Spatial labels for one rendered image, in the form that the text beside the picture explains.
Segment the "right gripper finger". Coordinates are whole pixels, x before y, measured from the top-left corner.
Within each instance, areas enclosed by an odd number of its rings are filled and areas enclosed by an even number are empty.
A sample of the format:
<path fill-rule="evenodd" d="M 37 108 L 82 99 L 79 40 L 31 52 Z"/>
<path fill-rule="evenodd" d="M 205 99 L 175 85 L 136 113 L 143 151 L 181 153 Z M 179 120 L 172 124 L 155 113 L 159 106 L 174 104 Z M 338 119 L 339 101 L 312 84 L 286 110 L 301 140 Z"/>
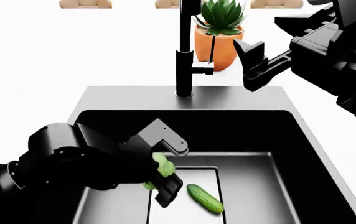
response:
<path fill-rule="evenodd" d="M 257 91 L 267 85 L 276 75 L 291 67 L 292 50 L 287 50 L 269 60 L 265 55 L 255 66 L 243 72 L 243 86 L 251 91 Z"/>
<path fill-rule="evenodd" d="M 249 44 L 239 39 L 233 40 L 233 46 L 241 61 L 243 70 L 251 70 L 259 65 L 268 64 L 268 57 L 265 56 L 265 43 L 259 41 Z"/>

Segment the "thin black faucet lever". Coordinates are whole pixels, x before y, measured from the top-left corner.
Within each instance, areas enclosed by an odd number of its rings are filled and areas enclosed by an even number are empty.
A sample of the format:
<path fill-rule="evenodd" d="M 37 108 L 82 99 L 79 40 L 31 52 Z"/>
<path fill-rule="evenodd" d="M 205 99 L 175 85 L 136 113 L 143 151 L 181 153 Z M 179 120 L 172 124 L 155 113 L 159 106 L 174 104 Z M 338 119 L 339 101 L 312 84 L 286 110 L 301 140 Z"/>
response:
<path fill-rule="evenodd" d="M 216 39 L 216 35 L 212 35 L 212 45 L 211 45 L 211 49 L 210 49 L 210 60 L 209 60 L 209 63 L 213 62 L 213 54 L 214 54 L 214 49 L 215 49 L 215 39 Z"/>

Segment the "light green leafy vegetable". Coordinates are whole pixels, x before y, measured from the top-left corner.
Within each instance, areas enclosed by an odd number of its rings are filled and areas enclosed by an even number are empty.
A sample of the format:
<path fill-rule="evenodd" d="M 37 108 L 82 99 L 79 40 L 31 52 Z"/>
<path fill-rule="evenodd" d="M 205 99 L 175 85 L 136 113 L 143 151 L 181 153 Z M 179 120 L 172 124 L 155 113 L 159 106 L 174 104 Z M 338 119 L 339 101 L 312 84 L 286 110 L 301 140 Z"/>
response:
<path fill-rule="evenodd" d="M 162 152 L 152 153 L 152 159 L 153 162 L 155 162 L 154 164 L 158 165 L 156 170 L 159 174 L 162 175 L 162 177 L 170 177 L 176 171 L 175 165 L 170 160 L 168 160 Z M 143 169 L 143 173 L 145 175 L 143 186 L 146 190 L 157 189 L 157 187 L 151 181 L 152 171 L 154 171 L 154 169 L 152 169 L 150 165 Z"/>

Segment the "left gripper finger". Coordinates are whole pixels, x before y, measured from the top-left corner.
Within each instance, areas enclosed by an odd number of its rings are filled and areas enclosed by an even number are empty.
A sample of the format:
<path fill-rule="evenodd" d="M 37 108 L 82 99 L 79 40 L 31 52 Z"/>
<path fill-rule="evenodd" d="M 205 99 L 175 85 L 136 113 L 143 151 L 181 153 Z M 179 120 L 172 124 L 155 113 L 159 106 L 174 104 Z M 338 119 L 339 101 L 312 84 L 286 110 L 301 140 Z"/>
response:
<path fill-rule="evenodd" d="M 187 156 L 189 153 L 187 141 L 160 119 L 155 119 L 145 128 L 140 130 L 138 135 L 151 147 L 151 149 L 158 144 L 162 144 L 175 156 Z"/>
<path fill-rule="evenodd" d="M 167 208 L 174 199 L 176 199 L 180 189 L 183 186 L 183 181 L 172 173 L 168 177 L 163 177 L 158 171 L 152 173 L 152 184 L 158 191 L 155 199 L 162 208 Z"/>

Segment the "green succulent plant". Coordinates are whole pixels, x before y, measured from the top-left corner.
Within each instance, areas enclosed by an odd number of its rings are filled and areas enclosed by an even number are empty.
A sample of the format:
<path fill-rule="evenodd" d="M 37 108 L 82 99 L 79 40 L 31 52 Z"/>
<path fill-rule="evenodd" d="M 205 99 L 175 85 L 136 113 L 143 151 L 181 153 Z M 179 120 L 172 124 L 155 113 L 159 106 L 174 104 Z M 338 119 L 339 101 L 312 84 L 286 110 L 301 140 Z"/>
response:
<path fill-rule="evenodd" d="M 241 24 L 246 19 L 247 1 L 202 0 L 200 15 L 194 16 L 198 30 L 205 35 L 232 36 L 243 33 Z"/>

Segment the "beige chair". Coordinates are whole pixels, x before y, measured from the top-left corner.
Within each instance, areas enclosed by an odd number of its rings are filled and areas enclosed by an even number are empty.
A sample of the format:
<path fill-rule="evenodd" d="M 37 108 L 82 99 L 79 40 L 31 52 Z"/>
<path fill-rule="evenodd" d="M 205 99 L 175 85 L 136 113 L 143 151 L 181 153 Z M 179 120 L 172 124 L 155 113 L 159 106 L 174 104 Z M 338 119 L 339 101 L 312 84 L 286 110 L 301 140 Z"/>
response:
<path fill-rule="evenodd" d="M 178 9 L 180 0 L 155 0 L 156 9 Z"/>
<path fill-rule="evenodd" d="M 111 9 L 111 0 L 59 0 L 61 9 Z"/>
<path fill-rule="evenodd" d="M 251 9 L 300 9 L 303 0 L 251 0 Z"/>

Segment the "green cucumber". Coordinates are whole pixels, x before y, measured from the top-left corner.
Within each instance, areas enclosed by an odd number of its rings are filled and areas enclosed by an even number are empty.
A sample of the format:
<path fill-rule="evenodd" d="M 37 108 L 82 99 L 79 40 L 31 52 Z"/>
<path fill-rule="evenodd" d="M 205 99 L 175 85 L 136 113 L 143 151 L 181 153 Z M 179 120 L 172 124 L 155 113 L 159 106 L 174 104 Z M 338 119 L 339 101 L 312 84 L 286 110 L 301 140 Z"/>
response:
<path fill-rule="evenodd" d="M 192 199 L 209 212 L 222 213 L 224 211 L 223 204 L 202 187 L 197 184 L 187 184 L 186 188 Z"/>

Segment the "black tall sink faucet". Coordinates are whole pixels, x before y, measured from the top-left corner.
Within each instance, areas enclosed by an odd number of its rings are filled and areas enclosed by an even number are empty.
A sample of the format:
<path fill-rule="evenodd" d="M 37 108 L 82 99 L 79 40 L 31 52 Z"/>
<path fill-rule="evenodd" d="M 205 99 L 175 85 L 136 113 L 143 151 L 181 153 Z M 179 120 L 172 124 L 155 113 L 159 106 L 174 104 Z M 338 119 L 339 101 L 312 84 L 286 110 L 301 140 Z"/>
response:
<path fill-rule="evenodd" d="M 179 8 L 179 49 L 176 50 L 176 91 L 178 98 L 191 98 L 192 75 L 213 75 L 214 63 L 194 61 L 190 49 L 191 17 L 200 14 L 201 0 L 180 0 Z"/>

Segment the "orange terracotta plant pot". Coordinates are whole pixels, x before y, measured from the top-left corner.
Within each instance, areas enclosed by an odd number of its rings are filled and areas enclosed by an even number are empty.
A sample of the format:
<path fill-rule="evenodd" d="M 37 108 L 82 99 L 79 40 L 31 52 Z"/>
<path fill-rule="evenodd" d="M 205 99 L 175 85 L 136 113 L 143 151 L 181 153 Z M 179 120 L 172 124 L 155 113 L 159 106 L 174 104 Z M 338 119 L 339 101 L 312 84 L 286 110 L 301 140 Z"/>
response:
<path fill-rule="evenodd" d="M 234 28 L 241 33 L 236 35 L 219 34 L 215 38 L 213 51 L 214 71 L 219 72 L 229 67 L 237 57 L 237 52 L 233 46 L 233 40 L 243 38 L 243 28 L 241 26 Z M 194 47 L 198 61 L 207 61 L 210 59 L 212 36 L 205 33 L 203 27 L 195 26 Z"/>

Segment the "dark grey kitchen sink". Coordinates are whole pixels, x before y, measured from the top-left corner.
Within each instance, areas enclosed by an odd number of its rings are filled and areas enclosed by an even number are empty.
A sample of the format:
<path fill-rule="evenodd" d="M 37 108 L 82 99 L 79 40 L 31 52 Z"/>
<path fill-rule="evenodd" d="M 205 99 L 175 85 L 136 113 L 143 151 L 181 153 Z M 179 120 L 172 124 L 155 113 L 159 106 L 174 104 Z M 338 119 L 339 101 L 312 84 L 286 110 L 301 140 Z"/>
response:
<path fill-rule="evenodd" d="M 154 193 L 122 184 L 86 189 L 80 224 L 356 224 L 356 198 L 281 87 L 197 86 L 188 99 L 171 86 L 91 86 L 69 123 L 124 141 L 160 119 L 189 145 L 172 157 L 185 184 L 219 197 L 212 214 L 185 190 L 168 208 Z"/>

